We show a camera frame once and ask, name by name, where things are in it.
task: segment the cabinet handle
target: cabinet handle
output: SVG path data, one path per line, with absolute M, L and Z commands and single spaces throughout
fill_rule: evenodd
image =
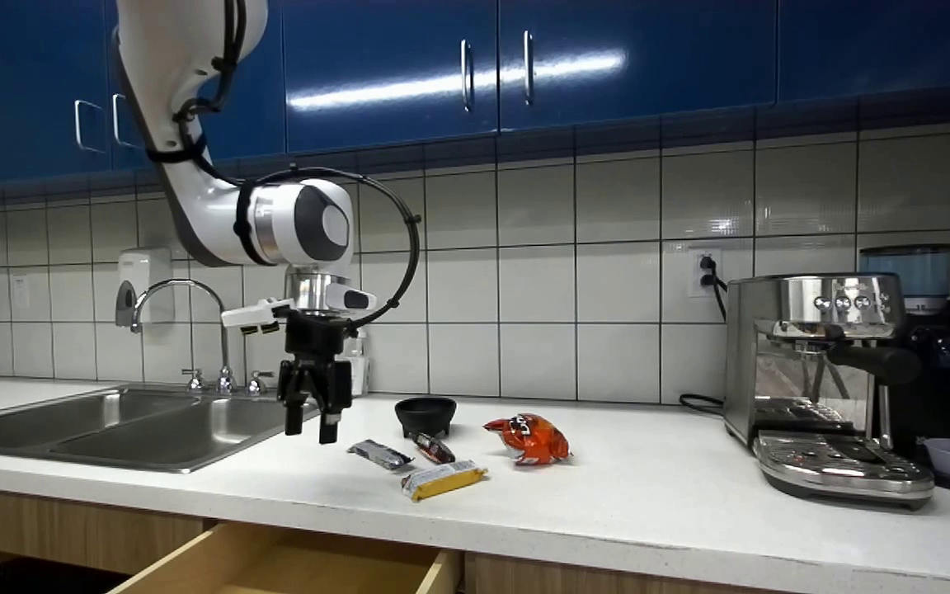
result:
M 105 112 L 103 107 L 95 107 L 89 98 L 74 98 L 74 142 L 75 142 L 78 151 L 103 151 L 103 149 L 89 145 L 87 137 L 83 137 L 83 112 L 89 112 L 89 110 L 93 112 Z
M 537 45 L 534 45 L 534 32 L 530 30 L 526 30 L 522 32 L 522 102 L 526 107 L 534 107 L 537 102 L 537 88 L 534 88 L 534 56 L 537 52 Z
M 462 110 L 471 112 L 471 102 L 475 102 L 475 96 L 471 96 L 475 93 L 475 83 L 471 83 L 475 78 L 475 73 L 471 73 L 471 44 L 462 41 L 460 52 L 462 52 Z
M 141 149 L 138 142 L 122 139 L 122 102 L 130 102 L 122 93 L 114 93 L 114 142 L 122 149 Z

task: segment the drawer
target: drawer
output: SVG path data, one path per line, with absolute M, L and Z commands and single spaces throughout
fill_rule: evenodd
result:
M 456 589 L 460 553 L 452 552 L 215 524 L 117 594 L 452 594 Z

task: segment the coffee machine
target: coffee machine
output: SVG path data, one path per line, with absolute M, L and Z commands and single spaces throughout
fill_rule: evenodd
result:
M 894 273 L 780 273 L 729 283 L 725 430 L 796 494 L 924 506 L 932 471 L 891 452 L 891 387 L 921 363 Z
M 950 436 L 950 245 L 865 249 L 862 270 L 899 273 L 904 322 L 894 348 L 921 359 L 921 379 L 891 387 L 894 448 L 921 458 L 919 439 Z

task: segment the red object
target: red object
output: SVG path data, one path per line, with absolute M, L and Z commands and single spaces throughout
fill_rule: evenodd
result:
M 491 420 L 484 430 L 500 431 L 509 448 L 522 452 L 516 464 L 553 464 L 570 458 L 566 431 L 545 416 L 517 412 L 512 420 Z

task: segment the white countertop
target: white countertop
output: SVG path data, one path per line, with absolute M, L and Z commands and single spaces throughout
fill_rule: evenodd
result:
M 93 387 L 0 390 L 6 402 Z M 0 493 L 780 592 L 950 592 L 946 489 L 921 511 L 810 503 L 766 486 L 717 416 L 467 399 L 448 446 L 491 481 L 415 506 L 397 476 L 347 454 L 347 446 L 380 439 L 418 458 L 392 402 L 347 409 L 339 446 L 316 446 L 309 425 L 196 476 L 0 454 Z M 570 464 L 512 464 L 482 423 L 522 409 L 567 431 Z

